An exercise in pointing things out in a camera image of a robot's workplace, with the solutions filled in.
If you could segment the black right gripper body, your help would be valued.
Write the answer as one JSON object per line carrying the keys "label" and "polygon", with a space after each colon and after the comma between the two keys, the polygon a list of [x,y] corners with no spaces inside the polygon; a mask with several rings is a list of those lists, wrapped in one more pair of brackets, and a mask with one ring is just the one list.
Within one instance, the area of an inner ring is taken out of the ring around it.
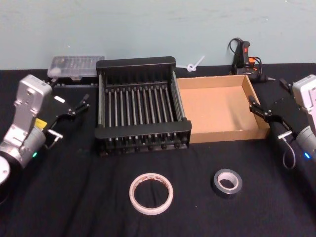
{"label": "black right gripper body", "polygon": [[293,135],[298,135],[307,127],[307,116],[296,103],[293,96],[287,96],[274,101],[269,109],[274,116],[279,116],[280,123],[286,124]]}

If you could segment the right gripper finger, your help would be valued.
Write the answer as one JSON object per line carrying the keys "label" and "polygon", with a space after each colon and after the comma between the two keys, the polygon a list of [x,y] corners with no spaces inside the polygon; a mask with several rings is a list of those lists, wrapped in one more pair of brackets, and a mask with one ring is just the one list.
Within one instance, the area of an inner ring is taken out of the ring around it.
{"label": "right gripper finger", "polygon": [[279,85],[288,93],[293,93],[292,84],[288,83],[285,79],[280,79]]}
{"label": "right gripper finger", "polygon": [[248,96],[248,102],[249,102],[249,110],[253,114],[261,117],[264,121],[270,121],[272,113],[265,110],[252,95]]}

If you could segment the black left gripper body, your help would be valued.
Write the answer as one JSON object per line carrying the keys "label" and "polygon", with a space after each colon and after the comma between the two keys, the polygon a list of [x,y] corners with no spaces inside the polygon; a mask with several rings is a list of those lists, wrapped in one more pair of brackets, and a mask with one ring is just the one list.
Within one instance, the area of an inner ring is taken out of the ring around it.
{"label": "black left gripper body", "polygon": [[73,119],[76,115],[74,107],[59,96],[51,96],[43,106],[35,120],[35,127],[47,133],[62,119]]}

